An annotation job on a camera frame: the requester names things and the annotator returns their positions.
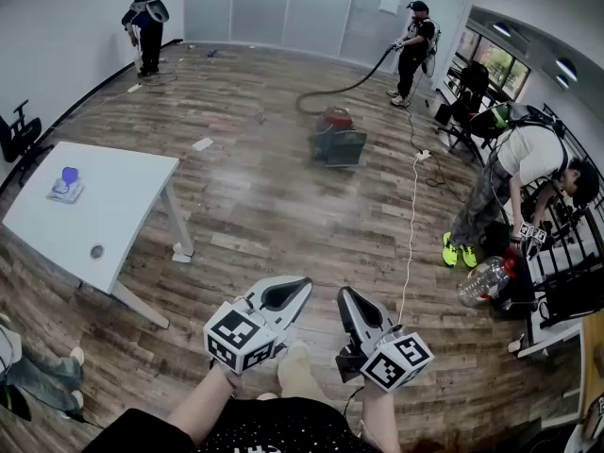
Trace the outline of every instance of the purple object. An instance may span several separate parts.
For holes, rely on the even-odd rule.
[[[63,168],[63,181],[67,186],[77,181],[78,172],[76,168]]]

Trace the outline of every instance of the ceiling light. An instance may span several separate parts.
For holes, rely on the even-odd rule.
[[[563,86],[565,89],[568,89],[568,79],[566,79],[566,77],[563,75],[558,75],[556,78],[558,79],[558,82],[560,82],[561,86]]]
[[[573,62],[571,62],[567,58],[561,58],[556,60],[556,63],[558,64],[558,67],[560,67],[567,76],[577,82],[577,69],[575,68]]]
[[[501,32],[503,35],[505,35],[506,37],[511,37],[512,34],[510,33],[510,30],[505,26],[505,24],[493,24],[493,28],[499,32]]]

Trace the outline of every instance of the plastic bottle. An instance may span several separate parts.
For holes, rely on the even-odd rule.
[[[474,268],[468,277],[457,286],[461,303],[466,307],[476,307],[489,298],[497,298],[498,293],[514,277],[514,255],[506,258],[490,257]]]

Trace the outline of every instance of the cap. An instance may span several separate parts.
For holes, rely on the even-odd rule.
[[[430,9],[428,8],[428,5],[426,5],[421,0],[416,0],[415,2],[411,2],[410,6],[411,6],[411,10],[413,10],[413,11],[427,11],[427,12],[430,12]]]

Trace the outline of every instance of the yellow sneaker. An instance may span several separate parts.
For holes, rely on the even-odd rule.
[[[465,264],[470,267],[476,267],[476,255],[474,255],[474,247],[473,246],[461,246],[461,257]]]
[[[454,267],[457,264],[457,247],[451,244],[451,232],[447,231],[443,235],[443,260],[447,267]]]

